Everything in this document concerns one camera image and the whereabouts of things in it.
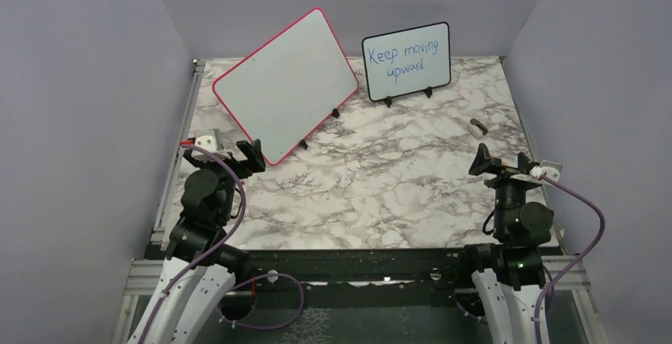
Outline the red framed whiteboard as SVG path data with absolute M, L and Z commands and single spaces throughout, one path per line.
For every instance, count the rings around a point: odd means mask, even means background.
M 275 166 L 359 88 L 320 8 L 283 29 L 212 83 L 245 137 Z

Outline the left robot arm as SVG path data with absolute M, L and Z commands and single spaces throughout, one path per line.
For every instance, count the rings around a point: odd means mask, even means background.
M 195 167 L 169 234 L 158 282 L 130 343 L 192 343 L 224 295 L 249 278 L 245 251 L 227 245 L 246 211 L 244 179 L 265 171 L 260 140 L 239 141 L 243 160 L 221 154 L 204 137 L 181 143 Z

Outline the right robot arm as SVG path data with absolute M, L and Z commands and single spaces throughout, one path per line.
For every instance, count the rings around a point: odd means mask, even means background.
M 544 204 L 528 201 L 527 192 L 540 187 L 530 171 L 536 166 L 524 153 L 508 166 L 491 156 L 480 143 L 468 173 L 491 174 L 485 186 L 494 190 L 494 207 L 483 233 L 494 244 L 464 247 L 458 278 L 475 286 L 483 307 L 482 320 L 495 343 L 548 343 L 545 297 L 548 284 L 540 245 L 551 239 L 554 213 Z

